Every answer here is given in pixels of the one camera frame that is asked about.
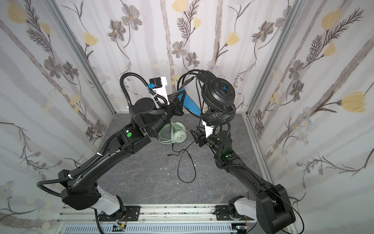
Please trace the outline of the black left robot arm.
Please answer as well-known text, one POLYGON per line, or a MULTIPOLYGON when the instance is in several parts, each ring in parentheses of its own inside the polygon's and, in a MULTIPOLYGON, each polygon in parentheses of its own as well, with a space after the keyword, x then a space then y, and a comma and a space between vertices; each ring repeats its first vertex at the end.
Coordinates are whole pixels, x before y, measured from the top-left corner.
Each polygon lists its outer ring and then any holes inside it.
POLYGON ((157 137, 161 129, 170 123, 174 116, 182 116, 185 90, 168 96, 167 105, 157 108, 153 99, 141 98, 129 106, 131 121, 107 141, 108 145, 86 162, 72 171, 62 171, 66 176, 65 189, 61 200, 66 205, 84 210, 95 208, 112 215, 123 208, 123 203, 100 186, 97 180, 122 160, 140 151, 157 137))

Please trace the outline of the black and blue headphones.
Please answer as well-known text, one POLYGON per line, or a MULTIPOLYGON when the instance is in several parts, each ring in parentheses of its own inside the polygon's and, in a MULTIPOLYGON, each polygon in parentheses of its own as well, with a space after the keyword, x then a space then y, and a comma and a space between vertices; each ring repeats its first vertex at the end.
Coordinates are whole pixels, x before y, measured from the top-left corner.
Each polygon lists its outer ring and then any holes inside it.
POLYGON ((208 109, 203 112, 203 106, 196 104, 189 95, 180 95, 180 99, 184 98, 184 107, 188 112, 208 126, 222 126, 234 119, 236 93, 231 83, 209 71, 193 69, 181 76, 177 82, 177 93, 185 91, 185 86, 192 81, 196 81, 201 90, 199 97, 207 104, 208 109))

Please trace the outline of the mint green over-ear headphones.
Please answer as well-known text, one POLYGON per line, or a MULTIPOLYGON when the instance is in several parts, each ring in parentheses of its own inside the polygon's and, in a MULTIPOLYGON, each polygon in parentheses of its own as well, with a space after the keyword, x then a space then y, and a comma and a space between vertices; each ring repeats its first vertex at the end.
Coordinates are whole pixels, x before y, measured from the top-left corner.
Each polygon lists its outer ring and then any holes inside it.
POLYGON ((187 130, 180 122, 166 124, 157 136, 161 144, 181 143, 187 138, 187 130))

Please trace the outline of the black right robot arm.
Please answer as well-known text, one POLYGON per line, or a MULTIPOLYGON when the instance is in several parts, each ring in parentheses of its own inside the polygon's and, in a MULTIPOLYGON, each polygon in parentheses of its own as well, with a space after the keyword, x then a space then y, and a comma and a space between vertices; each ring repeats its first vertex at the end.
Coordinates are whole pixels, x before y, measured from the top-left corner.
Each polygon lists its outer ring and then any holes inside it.
POLYGON ((234 213, 250 217, 260 224, 267 234, 275 234, 296 221, 286 189, 264 180, 243 162, 232 148, 228 130, 216 135, 191 130, 194 141, 208 146, 214 153, 216 166, 236 177, 256 197, 254 201, 239 198, 234 201, 234 213))

